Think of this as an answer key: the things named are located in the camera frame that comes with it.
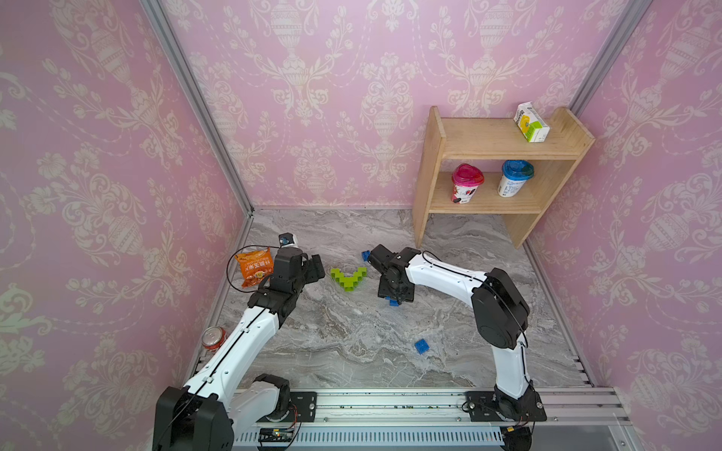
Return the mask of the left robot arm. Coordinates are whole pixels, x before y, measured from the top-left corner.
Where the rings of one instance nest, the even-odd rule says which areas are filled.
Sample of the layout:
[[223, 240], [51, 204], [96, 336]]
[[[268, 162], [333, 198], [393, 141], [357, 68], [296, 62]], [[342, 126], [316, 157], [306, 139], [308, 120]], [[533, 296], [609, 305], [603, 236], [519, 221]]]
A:
[[158, 398], [152, 449], [229, 450], [236, 436], [263, 417], [284, 417], [290, 398], [287, 380], [261, 375], [241, 396], [235, 392], [295, 310], [304, 287], [324, 277], [319, 256], [302, 251], [293, 234], [280, 235], [274, 270], [251, 293], [231, 335], [195, 376], [182, 387], [167, 387]]

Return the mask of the green 2x4 lego brick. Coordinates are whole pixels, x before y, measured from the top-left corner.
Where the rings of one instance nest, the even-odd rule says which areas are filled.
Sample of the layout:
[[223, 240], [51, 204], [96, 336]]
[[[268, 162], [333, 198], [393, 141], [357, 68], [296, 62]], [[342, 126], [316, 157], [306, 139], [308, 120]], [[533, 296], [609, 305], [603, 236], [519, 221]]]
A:
[[340, 284], [346, 292], [353, 292], [363, 278], [364, 276], [343, 276]]

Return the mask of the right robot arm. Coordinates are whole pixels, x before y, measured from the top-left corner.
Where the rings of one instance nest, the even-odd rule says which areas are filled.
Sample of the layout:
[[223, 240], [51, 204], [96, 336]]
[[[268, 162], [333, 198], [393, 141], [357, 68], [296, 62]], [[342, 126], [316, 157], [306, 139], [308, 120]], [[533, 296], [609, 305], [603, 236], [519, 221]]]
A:
[[411, 303], [416, 287], [427, 287], [469, 306], [479, 335], [492, 348], [496, 413], [521, 424], [547, 419], [526, 363], [530, 307], [509, 274], [498, 268], [466, 270], [415, 248], [394, 253], [381, 244], [370, 251], [368, 262], [380, 274], [380, 298]]

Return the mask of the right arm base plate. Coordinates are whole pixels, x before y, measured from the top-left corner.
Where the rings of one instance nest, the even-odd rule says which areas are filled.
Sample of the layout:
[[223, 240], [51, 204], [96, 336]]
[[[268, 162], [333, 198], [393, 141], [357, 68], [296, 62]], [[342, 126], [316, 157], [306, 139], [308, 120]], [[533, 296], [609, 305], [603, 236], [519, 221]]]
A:
[[496, 389], [467, 391], [464, 393], [462, 411], [469, 414], [472, 422], [507, 421], [526, 424], [547, 420], [541, 396], [532, 388], [528, 388], [521, 398], [512, 398]]

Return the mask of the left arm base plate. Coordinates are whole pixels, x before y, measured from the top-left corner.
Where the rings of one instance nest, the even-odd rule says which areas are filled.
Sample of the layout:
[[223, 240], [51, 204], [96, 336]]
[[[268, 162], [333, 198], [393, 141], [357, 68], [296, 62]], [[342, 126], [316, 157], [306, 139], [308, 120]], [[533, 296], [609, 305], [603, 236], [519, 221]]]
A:
[[313, 423], [317, 405], [317, 392], [291, 391], [289, 396], [282, 398], [281, 408], [262, 420], [272, 423]]

